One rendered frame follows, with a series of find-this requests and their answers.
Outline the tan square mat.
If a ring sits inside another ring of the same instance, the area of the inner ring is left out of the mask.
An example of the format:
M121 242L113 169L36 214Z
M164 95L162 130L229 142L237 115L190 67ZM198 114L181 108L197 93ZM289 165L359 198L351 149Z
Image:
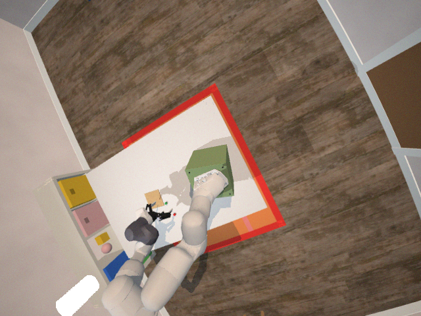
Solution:
M146 193L145 197L146 197L146 200L147 200L148 204L153 203L154 201L156 202L156 204L154 206L152 206L152 209L157 208L157 207L161 207L161 206L164 205L159 190L155 190L155 191Z

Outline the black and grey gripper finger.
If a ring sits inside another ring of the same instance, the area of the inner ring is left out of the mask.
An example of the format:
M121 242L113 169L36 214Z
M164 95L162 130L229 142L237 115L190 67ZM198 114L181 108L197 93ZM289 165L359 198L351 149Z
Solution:
M170 218L171 212L172 212L172 209L169 210L169 212L167 212L167 213L155 213L155 214L159 215L159 217L161 216L160 218L159 217L157 217L157 218L158 218L159 221L162 221L164 219Z
M146 211L147 211L147 208L149 208L149 211L153 212L153 210L152 210L152 208L151 208L151 207L152 207L152 206L154 206L155 204L156 204L156 202L153 202L153 203L147 204L147 205L146 205L146 208L145 208L145 209L146 209Z

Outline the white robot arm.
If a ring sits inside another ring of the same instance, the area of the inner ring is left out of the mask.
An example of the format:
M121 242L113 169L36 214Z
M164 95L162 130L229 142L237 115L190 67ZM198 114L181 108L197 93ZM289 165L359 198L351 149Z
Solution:
M177 248L169 248L143 287L140 286L145 270L143 260L151 253L159 232L144 207L136 211L137 220L124 232L129 242L137 241L134 255L121 266L115 276L117 278L109 282L101 299L112 316L158 315L181 285L194 261L204 254L211 205L227 185L228 179L216 169L194 177L189 209L197 211L189 210L183 215L182 241L175 246Z

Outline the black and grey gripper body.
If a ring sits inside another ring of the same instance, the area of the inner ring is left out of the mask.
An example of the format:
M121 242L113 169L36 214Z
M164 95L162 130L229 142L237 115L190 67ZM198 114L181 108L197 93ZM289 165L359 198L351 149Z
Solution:
M148 212L148 214L153 218L153 222L157 219L157 217L159 217L158 215L155 215L152 212Z

